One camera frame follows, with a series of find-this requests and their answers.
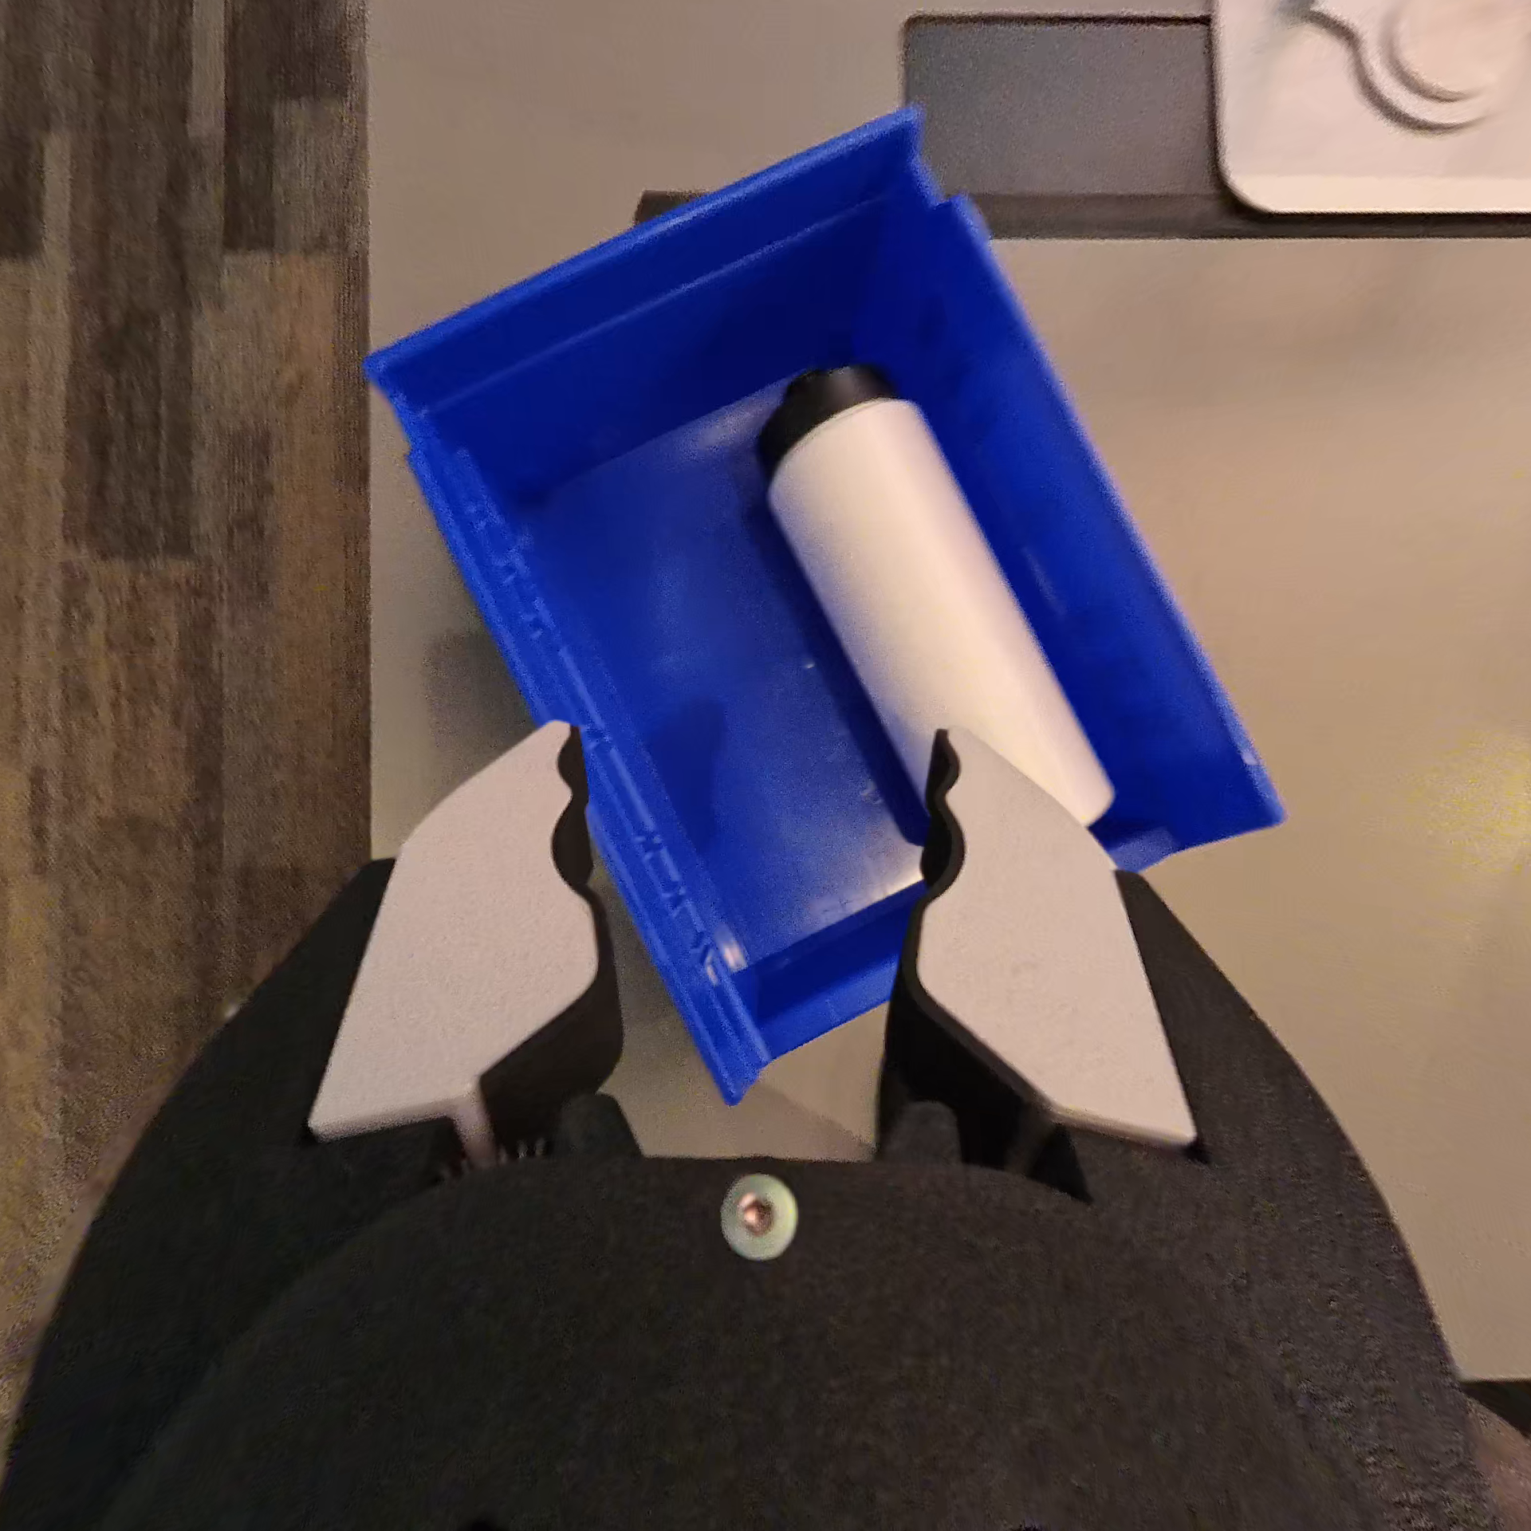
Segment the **white bottle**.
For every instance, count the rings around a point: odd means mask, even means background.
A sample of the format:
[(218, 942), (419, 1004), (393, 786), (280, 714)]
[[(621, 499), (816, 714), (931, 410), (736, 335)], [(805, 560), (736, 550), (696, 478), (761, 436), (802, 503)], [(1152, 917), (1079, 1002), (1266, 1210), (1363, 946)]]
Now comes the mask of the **white bottle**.
[(913, 403), (807, 434), (767, 505), (916, 791), (935, 736), (962, 729), (1099, 822), (1115, 787)]

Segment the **blue plastic bin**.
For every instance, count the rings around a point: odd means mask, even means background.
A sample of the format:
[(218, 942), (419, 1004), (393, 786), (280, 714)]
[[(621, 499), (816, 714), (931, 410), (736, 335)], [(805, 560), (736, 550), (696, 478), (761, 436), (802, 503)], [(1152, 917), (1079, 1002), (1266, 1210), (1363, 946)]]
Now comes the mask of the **blue plastic bin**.
[(366, 361), (721, 1097), (885, 1004), (918, 789), (763, 498), (785, 385), (922, 410), (1097, 747), (1124, 871), (1270, 829), (1275, 786), (989, 248), (900, 108)]

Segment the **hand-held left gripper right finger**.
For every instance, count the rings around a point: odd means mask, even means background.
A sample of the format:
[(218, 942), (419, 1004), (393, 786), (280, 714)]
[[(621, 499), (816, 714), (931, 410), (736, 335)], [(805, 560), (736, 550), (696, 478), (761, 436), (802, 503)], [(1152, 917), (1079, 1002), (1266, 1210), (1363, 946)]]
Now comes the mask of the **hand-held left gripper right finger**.
[(878, 1159), (1069, 1166), (1069, 1132), (1190, 1150), (1193, 1112), (1110, 855), (966, 729), (935, 734), (925, 806)]

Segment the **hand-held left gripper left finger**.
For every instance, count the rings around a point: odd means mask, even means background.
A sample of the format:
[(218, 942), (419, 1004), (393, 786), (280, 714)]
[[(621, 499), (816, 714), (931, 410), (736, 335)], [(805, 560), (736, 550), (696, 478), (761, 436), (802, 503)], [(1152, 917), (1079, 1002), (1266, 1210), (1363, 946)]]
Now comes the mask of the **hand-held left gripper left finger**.
[(473, 1166), (546, 1150), (623, 1050), (590, 888), (581, 733), (556, 720), (397, 851), (309, 1112), (315, 1139), (450, 1123)]

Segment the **white sign stand base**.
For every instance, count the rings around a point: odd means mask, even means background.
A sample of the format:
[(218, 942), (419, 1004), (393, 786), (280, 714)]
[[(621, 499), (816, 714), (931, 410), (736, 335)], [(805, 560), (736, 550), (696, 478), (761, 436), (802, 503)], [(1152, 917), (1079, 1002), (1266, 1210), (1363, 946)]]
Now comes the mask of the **white sign stand base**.
[(1217, 168), (1295, 217), (1527, 217), (1527, 2), (1213, 2)]

